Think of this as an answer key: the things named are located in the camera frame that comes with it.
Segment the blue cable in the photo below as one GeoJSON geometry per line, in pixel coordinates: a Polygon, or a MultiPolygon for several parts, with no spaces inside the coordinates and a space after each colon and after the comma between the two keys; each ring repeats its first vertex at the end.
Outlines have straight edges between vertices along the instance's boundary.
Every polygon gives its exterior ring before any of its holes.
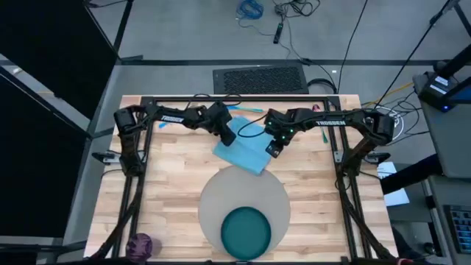
{"type": "Polygon", "coordinates": [[[263,15],[263,5],[256,0],[243,0],[237,7],[237,13],[242,19],[259,19],[263,15]]]}

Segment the black panel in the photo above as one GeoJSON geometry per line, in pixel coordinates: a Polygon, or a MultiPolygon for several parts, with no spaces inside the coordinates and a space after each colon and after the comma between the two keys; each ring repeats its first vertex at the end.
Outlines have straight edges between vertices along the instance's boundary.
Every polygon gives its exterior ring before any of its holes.
{"type": "Polygon", "coordinates": [[[0,1],[0,40],[0,53],[93,118],[117,55],[82,1],[0,1]]]}
{"type": "Polygon", "coordinates": [[[36,265],[38,254],[34,252],[0,253],[0,264],[36,265]]]}
{"type": "Polygon", "coordinates": [[[63,237],[85,136],[0,76],[0,236],[63,237]]]}

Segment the white paper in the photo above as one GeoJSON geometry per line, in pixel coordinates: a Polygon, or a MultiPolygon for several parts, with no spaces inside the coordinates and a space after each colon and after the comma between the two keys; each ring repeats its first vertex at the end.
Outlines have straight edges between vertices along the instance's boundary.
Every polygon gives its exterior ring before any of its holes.
{"type": "MultiPolygon", "coordinates": [[[[383,179],[394,173],[396,173],[396,168],[392,162],[382,162],[378,165],[379,178],[383,179]]],[[[409,198],[404,188],[401,188],[399,191],[384,195],[384,202],[386,206],[402,205],[409,203],[409,198]]]]}

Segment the white circular mat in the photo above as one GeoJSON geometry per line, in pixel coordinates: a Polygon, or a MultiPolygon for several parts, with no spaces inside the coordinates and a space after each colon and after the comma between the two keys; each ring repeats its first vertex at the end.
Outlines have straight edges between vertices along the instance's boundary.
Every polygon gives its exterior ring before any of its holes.
{"type": "Polygon", "coordinates": [[[201,193],[198,212],[208,241],[217,250],[226,252],[221,241],[222,222],[229,212],[242,206],[256,208],[268,219],[272,240],[266,251],[273,250],[288,230],[291,208],[283,184],[267,170],[257,176],[229,166],[208,181],[201,193]]]}

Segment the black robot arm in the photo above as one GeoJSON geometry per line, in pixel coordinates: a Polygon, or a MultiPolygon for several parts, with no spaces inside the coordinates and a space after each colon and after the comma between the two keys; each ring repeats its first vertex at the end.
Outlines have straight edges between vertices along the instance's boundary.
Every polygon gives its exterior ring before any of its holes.
{"type": "Polygon", "coordinates": [[[281,113],[269,109],[265,118],[265,132],[274,140],[266,151],[276,158],[283,147],[288,146],[297,132],[305,132],[317,126],[350,126],[364,137],[355,148],[344,151],[342,167],[356,169],[369,152],[392,140],[394,119],[377,110],[354,109],[343,111],[315,112],[308,108],[296,108],[281,113]]]}
{"type": "Polygon", "coordinates": [[[144,162],[138,154],[138,135],[153,121],[166,121],[181,124],[188,129],[202,128],[216,136],[220,135],[225,146],[231,145],[236,135],[227,126],[232,119],[227,106],[214,102],[206,106],[187,107],[179,110],[159,105],[133,105],[114,113],[116,126],[121,139],[119,161],[126,176],[138,176],[144,172],[144,162]]]}

